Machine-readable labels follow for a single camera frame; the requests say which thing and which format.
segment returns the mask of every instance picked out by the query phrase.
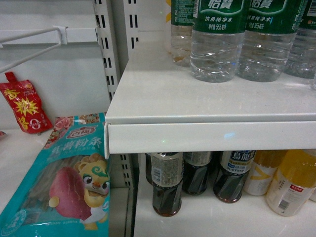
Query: white bottle label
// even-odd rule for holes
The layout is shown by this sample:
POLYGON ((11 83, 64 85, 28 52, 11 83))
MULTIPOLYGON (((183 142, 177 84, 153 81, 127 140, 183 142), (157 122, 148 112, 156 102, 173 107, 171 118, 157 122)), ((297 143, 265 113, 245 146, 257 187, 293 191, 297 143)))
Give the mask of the white bottle label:
POLYGON ((267 202, 276 213, 292 216, 302 208, 314 190, 292 184, 278 170, 267 192, 267 202))
POLYGON ((180 183, 183 176, 182 152, 173 156, 152 154, 152 179, 161 187, 173 187, 180 183))
POLYGON ((211 152, 185 152, 184 160, 194 166, 204 166, 211 161, 211 152))
POLYGON ((255 196, 265 194, 276 170, 277 167, 267 168, 254 162, 243 189, 255 196))
POLYGON ((233 174, 244 174, 251 168, 256 151, 224 151, 221 165, 233 174))

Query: red snack package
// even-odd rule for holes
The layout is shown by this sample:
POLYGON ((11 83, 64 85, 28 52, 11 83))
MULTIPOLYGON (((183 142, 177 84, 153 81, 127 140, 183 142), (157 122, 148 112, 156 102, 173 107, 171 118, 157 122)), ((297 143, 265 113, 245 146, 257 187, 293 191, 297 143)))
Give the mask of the red snack package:
POLYGON ((0 83, 0 91, 14 111, 23 132, 41 133, 53 127, 41 108, 41 99, 29 80, 17 81, 13 72, 5 73, 9 83, 0 83))

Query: bottom shelf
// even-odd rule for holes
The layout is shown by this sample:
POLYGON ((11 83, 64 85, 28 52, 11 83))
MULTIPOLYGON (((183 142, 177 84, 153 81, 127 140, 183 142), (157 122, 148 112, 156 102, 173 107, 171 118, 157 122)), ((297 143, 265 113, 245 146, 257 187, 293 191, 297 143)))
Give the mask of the bottom shelf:
POLYGON ((145 157, 141 159, 138 187, 135 237, 314 237, 316 233, 316 203, 311 200, 297 215, 283 217, 269 208, 264 196, 244 192, 238 202, 224 203, 210 184, 200 196, 182 192, 182 206, 176 215, 159 216, 152 207, 153 188, 145 177, 145 157))

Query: yellow drink bottle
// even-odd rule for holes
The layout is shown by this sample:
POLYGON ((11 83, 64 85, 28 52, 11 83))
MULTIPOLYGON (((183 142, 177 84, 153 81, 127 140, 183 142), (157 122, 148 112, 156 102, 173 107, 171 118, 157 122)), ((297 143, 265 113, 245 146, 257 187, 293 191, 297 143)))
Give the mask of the yellow drink bottle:
POLYGON ((316 150, 289 150, 267 192, 270 208, 295 215, 316 188, 316 150))
POLYGON ((286 152, 287 150, 257 151, 243 189, 255 196, 265 194, 286 152))

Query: barcode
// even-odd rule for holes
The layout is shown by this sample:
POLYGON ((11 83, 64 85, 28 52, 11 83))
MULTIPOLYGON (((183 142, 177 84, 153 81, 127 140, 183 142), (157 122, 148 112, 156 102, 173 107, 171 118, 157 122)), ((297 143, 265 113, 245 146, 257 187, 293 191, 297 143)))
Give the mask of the barcode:
POLYGON ((161 182, 161 169, 153 167, 153 180, 161 182))
POLYGON ((282 201, 280 202, 280 204, 279 204, 279 208, 281 208, 282 210, 285 210, 285 209, 287 209, 287 207, 288 207, 289 204, 290 204, 289 202, 287 202, 287 201, 285 201, 285 200, 282 200, 282 201))
POLYGON ((310 9, 307 13, 308 16, 316 16, 316 0, 313 0, 310 9))
POLYGON ((194 18, 197 18, 197 17, 198 17, 198 0, 195 0, 195 2, 194 2, 193 17, 194 17, 194 18))

